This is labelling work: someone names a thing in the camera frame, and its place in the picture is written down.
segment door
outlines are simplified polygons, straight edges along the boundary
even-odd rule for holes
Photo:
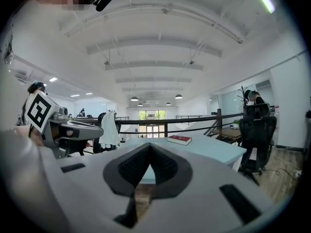
[[[153,137],[153,126],[147,126],[147,138],[152,138]]]
[[[159,133],[155,133],[155,132],[159,132],[159,126],[158,125],[154,125],[153,127],[153,138],[159,138]]]

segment green foliage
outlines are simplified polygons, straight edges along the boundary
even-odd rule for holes
[[[139,111],[138,112],[138,117],[139,117],[140,120],[146,120],[146,117],[147,117],[146,111]]]
[[[155,112],[155,119],[156,120],[163,120],[166,119],[166,111],[154,111]],[[139,111],[138,117],[140,120],[146,120],[148,113],[146,111]]]

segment red book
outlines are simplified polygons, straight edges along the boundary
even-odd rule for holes
[[[169,142],[174,142],[181,145],[188,145],[192,141],[192,138],[181,135],[171,135],[170,137],[167,138],[167,140]]]

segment white table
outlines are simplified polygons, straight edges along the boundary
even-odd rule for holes
[[[133,137],[128,139],[124,144],[122,144],[119,149],[121,150],[122,148],[133,145],[140,146],[148,142],[159,144],[159,146],[168,149],[184,150],[191,153],[207,156],[226,165],[233,164],[232,168],[235,171],[238,171],[241,164],[242,156],[246,152],[246,149],[216,140],[205,135],[192,136],[192,141],[186,146],[173,142],[168,142],[167,138]],[[155,174],[151,166],[149,166],[140,183],[155,183],[155,180]]]

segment window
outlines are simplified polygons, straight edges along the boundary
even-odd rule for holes
[[[140,120],[164,120],[166,119],[166,111],[139,111],[138,117]],[[164,125],[163,124],[147,124],[147,125],[139,125],[139,132],[142,132],[140,134],[140,137],[144,138],[159,138],[164,137],[164,133],[158,133],[158,132],[164,132]]]
[[[139,111],[140,120],[164,120],[166,119],[166,111]]]

